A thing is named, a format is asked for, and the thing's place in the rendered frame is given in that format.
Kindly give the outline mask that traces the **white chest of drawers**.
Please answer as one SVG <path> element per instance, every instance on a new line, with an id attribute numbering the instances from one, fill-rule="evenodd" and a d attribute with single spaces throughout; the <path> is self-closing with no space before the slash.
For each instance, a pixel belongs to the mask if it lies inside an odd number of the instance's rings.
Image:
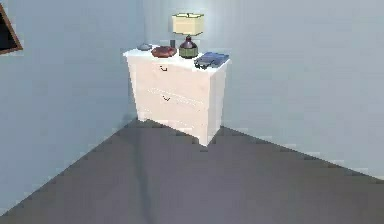
<path id="1" fill-rule="evenodd" d="M 133 49 L 126 57 L 138 119 L 150 119 L 208 145 L 222 123 L 227 68 L 198 69 L 179 55 L 156 58 Z"/>

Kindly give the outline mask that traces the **brown round bowl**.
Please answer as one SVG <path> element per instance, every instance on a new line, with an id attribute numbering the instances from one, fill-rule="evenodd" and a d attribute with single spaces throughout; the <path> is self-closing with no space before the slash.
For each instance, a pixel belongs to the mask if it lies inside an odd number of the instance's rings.
<path id="1" fill-rule="evenodd" d="M 177 53 L 177 49 L 171 46 L 158 46 L 151 50 L 151 54 L 157 58 L 173 57 Z"/>

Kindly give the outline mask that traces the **table lamp with cream shade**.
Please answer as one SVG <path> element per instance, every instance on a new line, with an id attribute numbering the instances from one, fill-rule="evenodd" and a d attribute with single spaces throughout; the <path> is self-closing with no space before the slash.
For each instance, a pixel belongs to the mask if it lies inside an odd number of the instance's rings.
<path id="1" fill-rule="evenodd" d="M 179 56 L 192 59 L 198 56 L 198 46 L 192 41 L 193 36 L 204 32 L 204 15 L 195 13 L 178 13 L 172 16 L 172 31 L 185 36 L 179 46 Z"/>

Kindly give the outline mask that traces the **brown framed picture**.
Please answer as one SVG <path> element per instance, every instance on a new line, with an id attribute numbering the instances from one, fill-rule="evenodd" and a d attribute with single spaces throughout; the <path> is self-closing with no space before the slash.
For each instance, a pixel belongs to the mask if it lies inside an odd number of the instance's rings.
<path id="1" fill-rule="evenodd" d="M 0 55 L 22 50 L 23 46 L 15 33 L 5 8 L 0 3 Z"/>

